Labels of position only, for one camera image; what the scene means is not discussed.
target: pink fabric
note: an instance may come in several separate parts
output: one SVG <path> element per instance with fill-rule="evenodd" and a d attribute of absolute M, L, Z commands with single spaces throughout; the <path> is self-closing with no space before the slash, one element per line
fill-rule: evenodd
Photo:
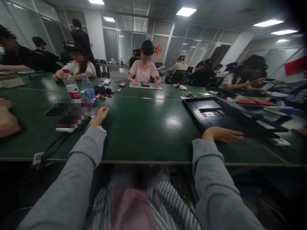
<path fill-rule="evenodd" d="M 144 70 L 140 67 L 140 61 L 141 60 L 136 60 L 129 70 L 130 73 L 135 75 L 136 81 L 149 82 L 150 76 L 153 78 L 159 76 L 158 70 L 152 62 L 149 63 L 148 69 Z"/>
<path fill-rule="evenodd" d="M 111 190 L 110 198 L 113 230 L 156 230 L 146 191 L 120 188 Z"/>

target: white pillar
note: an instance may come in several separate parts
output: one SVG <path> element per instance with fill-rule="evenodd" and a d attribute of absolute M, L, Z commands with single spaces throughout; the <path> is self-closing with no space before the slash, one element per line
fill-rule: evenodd
<path fill-rule="evenodd" d="M 255 36 L 252 32 L 242 32 L 234 42 L 234 44 L 229 48 L 225 56 L 223 57 L 221 64 L 223 64 L 223 70 L 226 69 L 226 65 L 235 62 L 245 47 Z"/>
<path fill-rule="evenodd" d="M 83 12 L 90 43 L 93 44 L 92 52 L 94 58 L 106 60 L 101 13 L 95 10 L 84 10 Z"/>

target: fluorescent light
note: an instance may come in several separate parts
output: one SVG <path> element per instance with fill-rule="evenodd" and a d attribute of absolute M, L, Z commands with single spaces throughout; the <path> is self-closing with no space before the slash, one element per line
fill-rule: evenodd
<path fill-rule="evenodd" d="M 191 14 L 193 14 L 196 10 L 191 8 L 185 8 L 182 7 L 181 10 L 178 11 L 176 15 L 189 17 Z"/>
<path fill-rule="evenodd" d="M 281 30 L 281 31 L 276 31 L 271 34 L 276 34 L 276 35 L 283 35 L 283 34 L 291 34 L 291 33 L 296 33 L 298 32 L 297 30 Z"/>
<path fill-rule="evenodd" d="M 102 0 L 89 0 L 90 3 L 104 5 Z"/>
<path fill-rule="evenodd" d="M 115 22 L 114 18 L 103 17 L 108 22 Z"/>
<path fill-rule="evenodd" d="M 277 42 L 287 42 L 287 41 L 289 41 L 289 40 L 286 40 L 286 39 L 280 39 L 280 40 L 278 40 Z"/>
<path fill-rule="evenodd" d="M 276 25 L 276 24 L 279 24 L 279 23 L 282 23 L 282 22 L 284 22 L 284 21 L 268 20 L 268 21 L 265 21 L 265 22 L 261 22 L 261 23 L 255 24 L 254 26 L 267 27 L 267 26 Z"/>

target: chair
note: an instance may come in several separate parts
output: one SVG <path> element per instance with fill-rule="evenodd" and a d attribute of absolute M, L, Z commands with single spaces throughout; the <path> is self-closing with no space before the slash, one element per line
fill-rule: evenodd
<path fill-rule="evenodd" d="M 182 84 L 184 77 L 187 72 L 185 70 L 176 70 L 176 72 L 170 77 L 166 76 L 165 83 L 166 84 Z"/>

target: plastic bottle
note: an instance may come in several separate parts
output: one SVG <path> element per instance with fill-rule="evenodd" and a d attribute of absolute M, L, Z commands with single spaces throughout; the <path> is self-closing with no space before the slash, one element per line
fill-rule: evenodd
<path fill-rule="evenodd" d="M 93 83 L 89 80 L 86 73 L 82 74 L 82 86 L 88 99 L 96 98 Z"/>
<path fill-rule="evenodd" d="M 69 92 L 71 99 L 79 99 L 81 98 L 76 80 L 73 76 L 70 75 L 69 70 L 63 69 L 64 72 L 64 83 L 66 85 L 66 89 Z"/>

